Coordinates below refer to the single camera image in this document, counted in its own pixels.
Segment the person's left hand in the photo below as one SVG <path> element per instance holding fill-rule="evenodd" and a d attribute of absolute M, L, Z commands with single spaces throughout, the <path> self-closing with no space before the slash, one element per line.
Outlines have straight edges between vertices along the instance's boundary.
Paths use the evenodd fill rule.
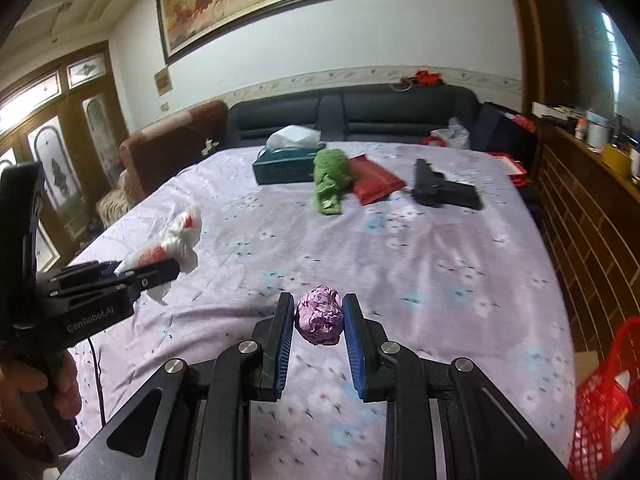
<path fill-rule="evenodd" d="M 62 419 L 71 420 L 81 409 L 77 368 L 70 352 L 65 351 L 62 364 L 53 379 L 54 407 Z M 23 394 L 46 390 L 48 378 L 40 370 L 6 358 L 1 361 L 1 418 L 28 434 L 41 434 L 38 422 L 27 408 Z"/>

